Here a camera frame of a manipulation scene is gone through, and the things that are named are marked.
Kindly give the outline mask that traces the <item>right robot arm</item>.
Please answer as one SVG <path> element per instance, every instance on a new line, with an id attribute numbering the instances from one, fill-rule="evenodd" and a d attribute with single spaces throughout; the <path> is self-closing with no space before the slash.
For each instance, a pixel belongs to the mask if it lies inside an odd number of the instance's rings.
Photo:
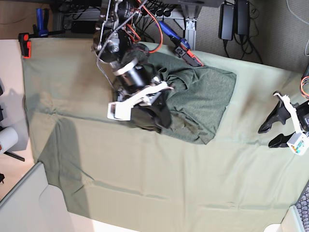
<path id="1" fill-rule="evenodd" d="M 96 65 L 105 73 L 101 64 L 108 64 L 115 80 L 109 80 L 113 101 L 108 104 L 107 117 L 116 121 L 128 121 L 148 131 L 161 132 L 171 125 L 167 107 L 167 91 L 172 87 L 148 62 L 152 53 L 140 43 L 135 24 L 146 11 L 145 0 L 102 1 L 100 17 L 96 24 L 92 50 Z"/>

